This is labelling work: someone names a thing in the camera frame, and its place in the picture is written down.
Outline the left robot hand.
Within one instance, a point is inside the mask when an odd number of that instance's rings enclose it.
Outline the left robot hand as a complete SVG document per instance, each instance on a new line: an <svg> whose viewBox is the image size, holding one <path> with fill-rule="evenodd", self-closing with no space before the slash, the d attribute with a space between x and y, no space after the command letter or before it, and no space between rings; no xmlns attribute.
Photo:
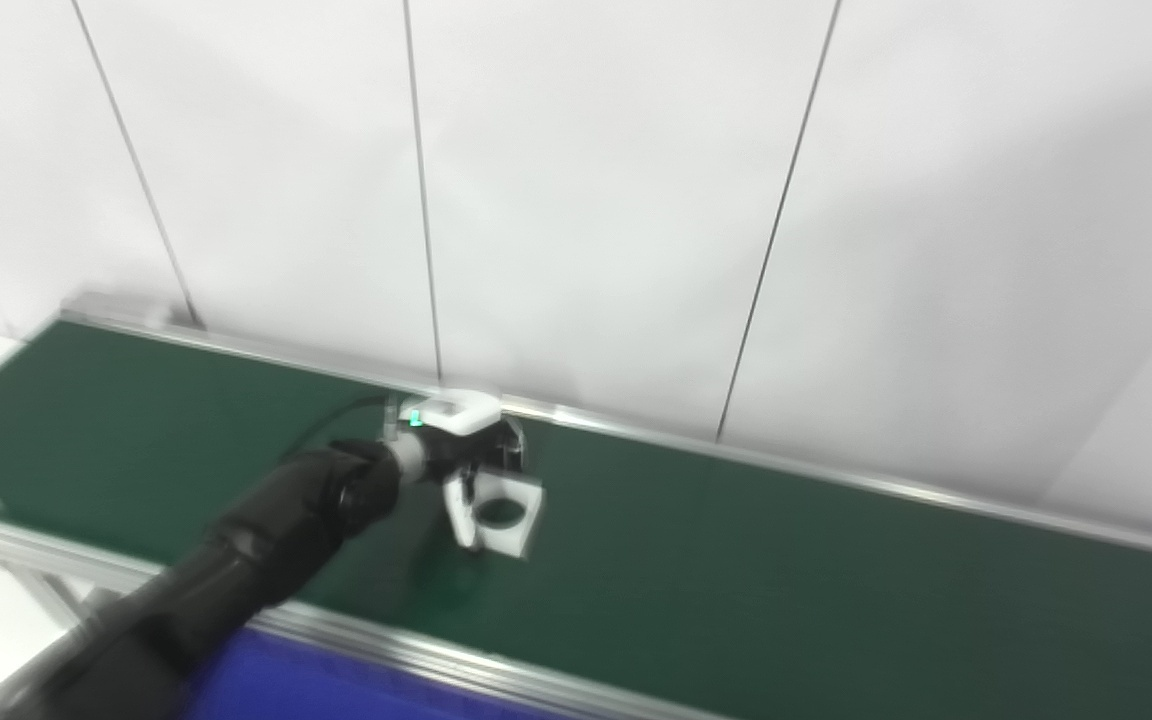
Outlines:
<svg viewBox="0 0 1152 720"><path fill-rule="evenodd" d="M500 397L476 389L408 397L399 406L394 432L384 445L397 461L402 486L439 484L460 546L485 550L485 526L475 511L477 479L488 471L518 473L526 458L525 434L503 414Z"/></svg>

